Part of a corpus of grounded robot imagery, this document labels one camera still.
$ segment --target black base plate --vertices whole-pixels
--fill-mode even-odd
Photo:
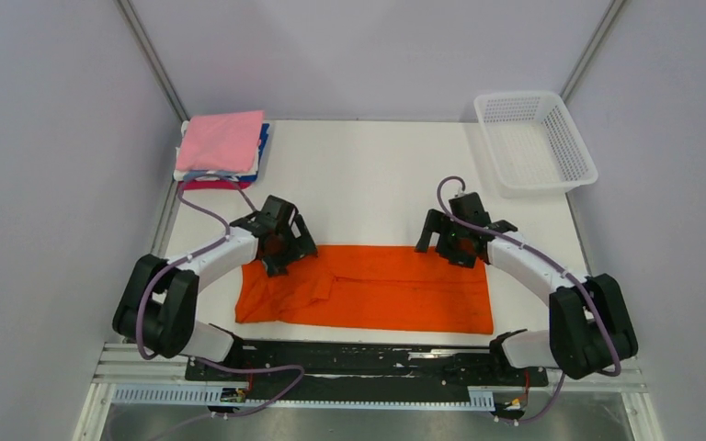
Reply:
[[[468,386],[523,387],[525,384],[524,369],[503,366],[487,348],[480,346],[245,340],[242,355],[244,368],[304,367],[308,376],[285,396],[286,400],[468,401]],[[257,375],[247,397],[269,399],[295,377],[295,371]],[[186,379],[245,381],[246,377],[226,374],[201,363],[195,366],[188,363]],[[545,372],[530,368],[529,384],[547,386],[548,377]]]

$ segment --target cable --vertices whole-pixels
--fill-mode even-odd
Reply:
[[[276,367],[265,367],[261,369],[234,369],[232,367],[226,367],[223,365],[219,365],[217,363],[213,363],[210,360],[207,360],[205,358],[196,358],[196,361],[200,362],[203,365],[209,366],[211,368],[216,368],[219,370],[222,370],[223,372],[228,372],[231,374],[270,374],[274,372],[282,372],[285,370],[298,370],[299,375],[294,379],[288,386],[285,387],[285,389],[281,390],[277,395],[269,399],[268,401],[259,404],[257,407],[254,407],[252,409],[248,409],[246,411],[242,412],[237,412],[237,413],[203,413],[201,415],[197,415],[191,418],[188,418],[185,421],[182,421],[176,425],[173,425],[172,427],[169,427],[168,429],[164,430],[164,432],[161,432],[158,435],[155,435],[151,437],[148,441],[157,441],[158,439],[161,439],[167,435],[173,434],[177,430],[185,427],[186,425],[189,424],[194,424],[198,421],[206,420],[208,418],[223,418],[224,420],[227,420],[229,418],[241,418],[243,416],[249,416],[252,415],[253,413],[259,413],[266,409],[267,407],[271,406],[274,404],[277,400],[282,398],[286,393],[288,393],[289,390],[293,389],[294,386],[299,384],[300,381],[304,378],[304,367],[299,366],[299,365],[285,365],[285,366],[276,366]]]
[[[205,254],[218,246],[222,245],[225,243],[231,234],[231,226],[229,223],[224,219],[222,216],[218,215],[217,213],[214,213],[213,211],[210,211],[208,209],[205,209],[199,205],[196,205],[189,200],[185,199],[184,194],[185,194],[185,188],[188,185],[188,183],[195,181],[196,179],[200,177],[209,177],[211,175],[198,175],[198,176],[193,176],[189,180],[184,181],[179,189],[177,190],[177,198],[182,202],[183,204],[191,207],[192,209],[195,209],[196,211],[200,211],[218,222],[220,222],[223,225],[223,228],[225,229],[225,234],[218,239],[217,241],[210,243],[206,246],[201,247],[200,249],[196,250],[195,252],[180,257],[179,259],[169,262],[166,264],[165,267],[161,268],[160,271],[158,271],[153,278],[150,279],[150,282],[147,284],[147,287],[144,290],[144,293],[142,294],[142,298],[140,299],[139,302],[139,309],[137,310],[137,317],[136,317],[136,347],[137,351],[139,352],[140,356],[144,358],[145,360],[151,360],[157,356],[156,353],[148,354],[146,348],[144,347],[144,332],[143,332],[143,326],[144,326],[144,311],[147,307],[147,301],[150,298],[151,294],[153,293],[153,289],[155,288],[155,285],[158,283],[158,281],[163,277],[166,273],[171,271],[173,268],[180,266],[186,262],[189,262],[191,259],[198,257],[202,254]],[[256,211],[256,206],[253,204],[253,201],[250,200],[250,198],[245,194],[245,192],[242,190],[242,188],[239,187],[234,181],[229,179],[227,176],[221,176],[221,175],[216,175],[220,179],[225,179],[229,181],[233,187],[239,192],[239,194],[242,196],[242,198],[245,200],[245,203],[250,207],[252,211]],[[216,368],[219,369],[223,372],[229,372],[232,374],[268,374],[268,373],[275,373],[275,372],[282,372],[286,370],[298,370],[299,375],[296,377],[294,381],[292,381],[285,389],[281,390],[277,395],[272,397],[270,400],[258,405],[257,407],[254,407],[252,409],[248,409],[243,412],[239,413],[204,413],[203,415],[195,416],[193,418],[189,418],[186,421],[183,421],[173,427],[170,427],[166,431],[162,432],[159,435],[153,436],[150,438],[150,441],[154,441],[160,438],[163,438],[164,436],[167,436],[169,434],[174,433],[175,431],[179,430],[182,427],[185,427],[186,425],[196,423],[197,421],[201,421],[207,418],[214,418],[216,416],[221,416],[225,419],[228,418],[238,418],[238,417],[243,417],[247,415],[252,415],[253,413],[258,413],[266,409],[268,406],[272,405],[275,403],[275,401],[279,400],[282,398],[286,393],[288,393],[289,390],[291,390],[294,386],[299,384],[299,381],[302,380],[304,377],[304,367],[299,366],[299,365],[286,365],[286,366],[277,366],[277,367],[266,367],[266,368],[258,368],[258,369],[234,369],[231,367],[225,367],[222,365],[219,365],[217,363],[214,363],[210,360],[204,359],[204,358],[196,358],[197,361],[200,363],[209,366],[211,368]]]
[[[529,370],[528,369],[524,369],[524,377],[525,377],[524,393],[521,394],[521,396],[519,396],[518,398],[516,398],[516,400],[529,402],[529,386],[530,385],[529,385]]]
[[[439,185],[437,185],[437,202],[439,203],[439,206],[442,208],[442,211],[445,212],[445,214],[454,222],[458,223],[459,225],[469,228],[470,230],[474,230],[476,232],[481,232],[483,234],[489,234],[494,237],[497,237],[499,239],[503,239],[505,241],[508,241],[510,243],[513,243],[514,245],[521,247],[530,253],[536,255],[540,260],[548,264],[551,268],[555,269],[556,271],[565,274],[567,279],[572,282],[573,285],[580,291],[581,296],[583,299],[586,301],[586,305],[588,307],[588,310],[591,311],[591,315],[594,316],[594,320],[597,322],[597,327],[599,329],[599,333],[602,335],[602,340],[605,341],[605,346],[608,348],[610,351],[610,357],[613,359],[613,370],[612,371],[606,371],[606,370],[600,370],[599,373],[602,375],[606,375],[609,377],[615,377],[618,376],[621,373],[621,358],[619,357],[618,352],[616,351],[615,346],[613,345],[613,341],[610,339],[610,334],[608,333],[608,329],[605,327],[605,323],[602,321],[601,316],[599,315],[599,311],[597,311],[597,306],[594,305],[594,301],[591,299],[591,295],[588,293],[586,290],[586,287],[583,286],[583,283],[577,279],[577,277],[573,276],[572,273],[568,273],[564,270],[564,267],[550,258],[547,254],[543,253],[542,251],[538,250],[537,248],[534,248],[531,245],[528,245],[526,243],[523,243],[522,241],[510,237],[502,232],[495,232],[494,230],[489,230],[487,228],[471,224],[469,222],[465,222],[464,220],[461,220],[457,218],[456,216],[453,215],[452,212],[448,209],[448,207],[445,205],[445,202],[442,200],[442,188],[447,184],[449,181],[458,181],[461,184],[461,191],[464,191],[467,187],[466,182],[459,177],[459,176],[448,176],[441,181],[439,181]],[[564,378],[566,377],[566,374],[562,372],[562,377],[559,379],[559,383],[556,386],[556,391],[553,393],[553,396],[551,399],[548,401],[548,404],[545,405],[545,407],[539,411],[536,415],[530,417],[530,418],[525,418],[521,419],[520,422],[522,424],[527,424],[531,423],[533,421],[537,421],[546,412],[553,407],[553,404],[556,402],[556,399],[559,396],[559,392],[562,389],[562,386],[564,384]]]
[[[112,423],[118,418],[123,416],[126,411],[119,409],[118,407],[112,406],[110,408],[109,415],[107,415],[107,421],[104,422],[104,436],[107,441],[113,441],[112,439]]]

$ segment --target orange shirt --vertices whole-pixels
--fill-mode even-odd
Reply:
[[[288,322],[397,331],[492,334],[485,265],[453,266],[434,249],[320,245],[267,277],[255,261],[242,267],[236,321]]]

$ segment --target white table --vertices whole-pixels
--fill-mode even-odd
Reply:
[[[269,194],[296,204],[315,242],[415,245],[435,189],[459,175],[477,191],[492,220],[506,219],[529,243],[572,269],[584,269],[564,195],[498,197],[473,154],[483,150],[477,124],[443,122],[276,121],[259,181],[245,192],[257,207]],[[446,198],[455,194],[448,184]],[[234,191],[194,190],[187,198],[233,221],[249,212]],[[180,206],[167,255],[182,253],[221,231],[215,220]],[[284,322],[239,324],[234,305],[242,284],[233,271],[199,294],[197,318],[244,338],[426,345],[487,345],[498,334],[548,328],[548,309],[518,282],[488,267],[494,334],[450,334],[333,328]]]

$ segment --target gray wall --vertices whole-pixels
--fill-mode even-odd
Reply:
[[[609,0],[134,0],[191,115],[473,120],[558,92]]]
[[[111,0],[0,1],[0,440],[71,436],[176,131]]]
[[[706,439],[706,2],[623,11],[569,108],[599,169],[573,194],[620,278],[668,440]]]

